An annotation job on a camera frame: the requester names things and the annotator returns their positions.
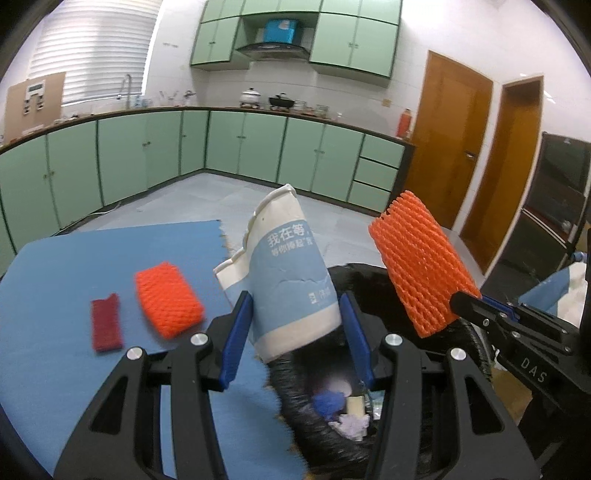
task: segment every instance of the bolt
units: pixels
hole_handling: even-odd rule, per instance
[[[402,337],[396,333],[389,333],[386,335],[386,343],[391,346],[398,346],[402,344]]]
[[[451,356],[454,360],[465,360],[466,359],[466,352],[461,348],[452,348]]]
[[[205,333],[196,333],[191,337],[191,343],[195,346],[205,345],[209,337]]]
[[[133,346],[129,350],[127,350],[127,358],[130,360],[137,360],[143,355],[143,351],[138,346]]]

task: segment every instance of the black trash bag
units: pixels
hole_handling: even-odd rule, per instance
[[[329,273],[340,297],[350,290],[365,313],[382,319],[389,332],[399,333],[419,348],[446,352],[463,348],[491,378],[491,348],[485,345],[472,324],[459,319],[444,331],[420,338],[388,277],[386,269],[365,264],[330,267]],[[293,352],[269,362],[271,385],[281,401],[281,415],[294,433],[294,441],[310,472],[328,474],[331,479],[363,478],[374,446],[377,425],[370,423],[361,442],[341,436],[314,409],[312,395],[328,376],[337,373],[349,380],[353,395],[361,395],[363,385],[357,379],[342,327]],[[423,394],[423,425],[417,473],[429,474],[431,460],[431,400]]]

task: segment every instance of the blue table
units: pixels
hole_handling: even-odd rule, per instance
[[[162,261],[177,265],[212,318],[230,305],[213,274],[228,252],[219,221],[172,223],[43,239],[27,245],[0,283],[0,404],[39,463],[53,474],[88,402],[125,350],[173,348],[144,318],[134,273]],[[117,293],[124,349],[97,355],[90,302]],[[306,470],[288,452],[291,432],[274,417],[279,401],[263,384],[267,371],[247,343],[235,382],[212,393],[212,410],[231,479],[301,480]],[[170,392],[162,397],[164,472],[174,476]]]

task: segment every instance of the brown door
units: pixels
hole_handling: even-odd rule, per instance
[[[491,106],[492,81],[432,51],[427,60],[405,188],[451,228],[460,210]]]
[[[542,79],[503,87],[491,155],[460,237],[485,271],[519,207],[540,134]]]

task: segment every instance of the window blind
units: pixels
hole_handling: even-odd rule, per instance
[[[65,71],[63,104],[116,96],[126,73],[141,94],[161,3],[64,0],[44,20],[29,78]]]

